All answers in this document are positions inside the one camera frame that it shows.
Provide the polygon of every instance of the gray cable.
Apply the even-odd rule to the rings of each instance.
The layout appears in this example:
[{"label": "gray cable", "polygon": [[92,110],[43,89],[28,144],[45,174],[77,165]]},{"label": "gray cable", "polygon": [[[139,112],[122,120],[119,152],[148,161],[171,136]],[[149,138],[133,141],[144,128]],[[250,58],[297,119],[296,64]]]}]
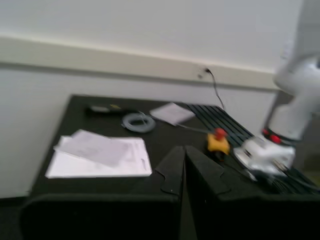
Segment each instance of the gray cable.
[{"label": "gray cable", "polygon": [[[188,129],[191,131],[196,131],[199,133],[204,133],[204,134],[212,134],[214,133],[214,130],[206,130],[206,129],[200,129],[200,128],[194,128],[194,127],[190,127],[190,126],[186,126],[186,125],[182,125],[182,124],[176,124],[176,126],[184,128],[184,129]],[[243,135],[243,134],[227,134],[226,137],[246,137],[246,138],[250,138],[249,135]]]},{"label": "gray cable", "polygon": [[[143,124],[132,124],[133,122],[138,121],[142,121]],[[130,113],[123,117],[122,126],[130,131],[144,134],[153,130],[156,126],[156,122],[150,116],[145,115],[143,112]]]},{"label": "gray cable", "polygon": [[294,176],[290,176],[288,175],[287,173],[285,173],[289,178],[291,178],[292,180],[296,181],[298,184],[301,184],[302,186],[306,187],[306,188],[309,188],[309,189],[312,189],[312,190],[315,190],[317,192],[320,192],[320,188],[317,187],[317,186],[314,186],[314,185],[311,185],[311,184],[308,184],[304,181],[301,181],[297,178],[295,178]]}]

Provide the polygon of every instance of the wall outlet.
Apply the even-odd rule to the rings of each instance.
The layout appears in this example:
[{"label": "wall outlet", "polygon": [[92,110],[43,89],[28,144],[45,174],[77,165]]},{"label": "wall outlet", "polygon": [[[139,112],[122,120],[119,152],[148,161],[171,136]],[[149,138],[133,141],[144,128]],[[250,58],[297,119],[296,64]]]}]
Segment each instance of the wall outlet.
[{"label": "wall outlet", "polygon": [[208,73],[205,71],[207,67],[205,65],[198,65],[197,77],[203,79]]}]

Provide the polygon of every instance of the white paper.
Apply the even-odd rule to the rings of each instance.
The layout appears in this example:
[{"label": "white paper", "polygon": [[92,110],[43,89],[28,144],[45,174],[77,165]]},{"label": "white paper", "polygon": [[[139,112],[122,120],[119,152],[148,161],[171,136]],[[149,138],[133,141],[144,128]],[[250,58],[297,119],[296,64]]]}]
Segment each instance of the white paper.
[{"label": "white paper", "polygon": [[129,150],[126,142],[81,129],[71,137],[72,140],[57,146],[55,150],[110,167],[118,165]]},{"label": "white paper", "polygon": [[[145,142],[137,137],[113,138],[128,144],[128,151],[117,166],[107,166],[62,151],[56,151],[45,173],[52,178],[147,177],[152,173]],[[62,136],[57,148],[72,140]]]},{"label": "white paper", "polygon": [[150,114],[153,117],[170,123],[174,126],[195,116],[192,111],[180,107],[173,102],[151,110]]}]

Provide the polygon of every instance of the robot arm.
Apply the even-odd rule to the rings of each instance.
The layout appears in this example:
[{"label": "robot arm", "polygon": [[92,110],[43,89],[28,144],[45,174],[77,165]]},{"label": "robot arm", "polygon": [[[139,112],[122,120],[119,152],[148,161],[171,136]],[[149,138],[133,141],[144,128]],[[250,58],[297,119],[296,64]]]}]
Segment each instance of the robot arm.
[{"label": "robot arm", "polygon": [[302,139],[312,113],[320,109],[320,1],[305,0],[290,60],[275,75],[275,84],[294,96],[279,106],[267,129],[234,149],[248,169],[271,175],[283,173],[275,162],[290,168],[295,144]]}]

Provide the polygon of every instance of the white wall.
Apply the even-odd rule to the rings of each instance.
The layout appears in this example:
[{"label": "white wall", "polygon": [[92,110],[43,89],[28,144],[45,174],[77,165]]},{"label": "white wall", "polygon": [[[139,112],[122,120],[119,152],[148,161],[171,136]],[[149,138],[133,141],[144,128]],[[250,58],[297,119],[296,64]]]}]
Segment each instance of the white wall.
[{"label": "white wall", "polygon": [[273,71],[302,0],[7,0],[0,34]]},{"label": "white wall", "polygon": [[[219,92],[228,113],[253,133],[260,131],[276,95],[240,88]],[[71,94],[219,104],[212,85],[1,68],[0,198],[30,189]]]},{"label": "white wall", "polygon": [[[301,2],[11,0],[0,5],[0,35],[271,72]],[[28,192],[71,94],[219,104],[211,85],[3,65],[0,198]],[[220,95],[229,114],[256,134],[276,93],[220,87]]]}]

